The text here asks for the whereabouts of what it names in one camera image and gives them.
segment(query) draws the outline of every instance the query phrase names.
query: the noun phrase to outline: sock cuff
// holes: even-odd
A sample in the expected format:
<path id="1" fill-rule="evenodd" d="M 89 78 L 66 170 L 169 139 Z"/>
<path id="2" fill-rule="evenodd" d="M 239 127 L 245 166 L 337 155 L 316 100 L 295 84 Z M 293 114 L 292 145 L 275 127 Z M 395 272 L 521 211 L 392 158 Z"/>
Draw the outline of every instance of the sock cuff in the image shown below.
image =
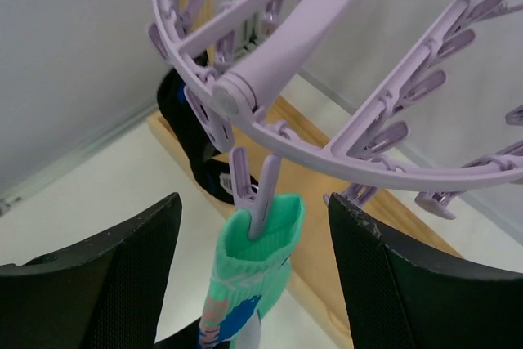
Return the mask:
<path id="1" fill-rule="evenodd" d="M 250 240 L 250 212 L 236 211 L 217 241 L 215 265 L 225 275 L 222 278 L 235 275 L 238 270 L 256 274 L 280 267 L 299 242 L 305 213 L 305 202 L 300 195 L 276 195 L 263 234 Z"/>

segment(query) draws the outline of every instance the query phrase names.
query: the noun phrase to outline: wooden floor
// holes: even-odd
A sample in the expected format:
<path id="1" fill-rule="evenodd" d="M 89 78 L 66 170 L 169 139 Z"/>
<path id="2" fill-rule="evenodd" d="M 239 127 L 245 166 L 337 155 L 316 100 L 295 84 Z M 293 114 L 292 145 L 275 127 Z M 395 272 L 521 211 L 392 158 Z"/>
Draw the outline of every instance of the wooden floor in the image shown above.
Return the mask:
<path id="1" fill-rule="evenodd" d="M 280 119 L 286 119 L 288 125 L 305 141 L 324 146 L 329 140 L 281 97 L 271 107 L 267 122 L 274 123 Z M 148 122 L 158 141 L 191 177 L 189 161 L 165 119 L 157 112 L 149 117 Z M 236 145 L 242 145 L 247 149 L 251 172 L 257 177 L 263 159 L 269 152 L 238 130 L 235 130 L 235 138 Z M 226 154 L 218 159 L 226 161 Z M 293 275 L 288 290 L 335 343 L 344 349 L 352 348 L 353 345 L 330 239 L 327 208 L 322 195 L 341 191 L 346 186 L 344 181 L 284 160 L 276 189 L 278 194 L 302 195 L 307 208 L 302 239 L 292 257 Z M 207 193 L 204 194 L 224 218 L 228 218 L 234 212 L 234 207 L 215 200 Z M 385 190 L 380 191 L 364 210 L 407 235 L 447 253 L 458 255 L 442 238 Z"/>

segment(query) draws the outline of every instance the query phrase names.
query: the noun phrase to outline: circular drying hanger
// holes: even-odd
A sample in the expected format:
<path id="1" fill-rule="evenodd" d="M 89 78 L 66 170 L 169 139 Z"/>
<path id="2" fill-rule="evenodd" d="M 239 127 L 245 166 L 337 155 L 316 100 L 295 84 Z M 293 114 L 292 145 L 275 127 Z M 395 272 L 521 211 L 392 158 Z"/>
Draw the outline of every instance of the circular drying hanger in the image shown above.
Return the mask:
<path id="1" fill-rule="evenodd" d="M 384 154 L 409 134 L 404 122 L 384 127 L 387 120 L 445 84 L 445 72 L 435 67 L 474 41 L 471 27 L 522 6 L 509 7 L 506 0 L 454 0 L 346 125 L 318 147 L 288 127 L 276 130 L 266 123 L 266 111 L 352 0 L 298 0 L 281 22 L 284 0 L 230 0 L 207 24 L 188 33 L 203 1 L 189 0 L 181 10 L 178 0 L 153 0 L 151 37 L 186 81 L 187 99 L 220 151 L 232 149 L 234 124 L 278 156 L 354 183 L 345 195 L 359 204 L 377 188 L 415 190 L 421 191 L 416 198 L 420 206 L 445 218 L 453 217 L 446 206 L 454 196 L 523 179 L 521 142 L 461 168 L 420 168 Z M 267 37 L 235 61 L 235 29 L 260 10 Z M 213 64 L 195 64 L 192 59 L 213 44 Z"/>

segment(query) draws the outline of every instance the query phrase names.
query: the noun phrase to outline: green sock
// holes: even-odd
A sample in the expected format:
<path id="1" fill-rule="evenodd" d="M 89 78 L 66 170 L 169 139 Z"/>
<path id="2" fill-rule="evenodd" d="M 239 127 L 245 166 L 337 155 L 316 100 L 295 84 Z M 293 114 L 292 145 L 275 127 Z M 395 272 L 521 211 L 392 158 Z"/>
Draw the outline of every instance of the green sock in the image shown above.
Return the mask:
<path id="1" fill-rule="evenodd" d="M 254 241 L 248 238 L 248 211 L 227 220 L 217 241 L 198 348 L 233 340 L 255 312 L 262 318 L 274 306 L 288 282 L 288 258 L 304 219 L 303 198 L 290 194 L 273 198 L 263 235 Z"/>

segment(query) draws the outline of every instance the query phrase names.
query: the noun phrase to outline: white wall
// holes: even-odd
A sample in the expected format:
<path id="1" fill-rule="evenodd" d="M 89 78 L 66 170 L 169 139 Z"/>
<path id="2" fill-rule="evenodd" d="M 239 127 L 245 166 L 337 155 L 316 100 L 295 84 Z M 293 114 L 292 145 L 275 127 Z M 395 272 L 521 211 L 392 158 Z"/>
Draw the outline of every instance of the white wall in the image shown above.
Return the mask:
<path id="1" fill-rule="evenodd" d="M 0 195 L 154 102 L 150 0 L 0 0 Z"/>

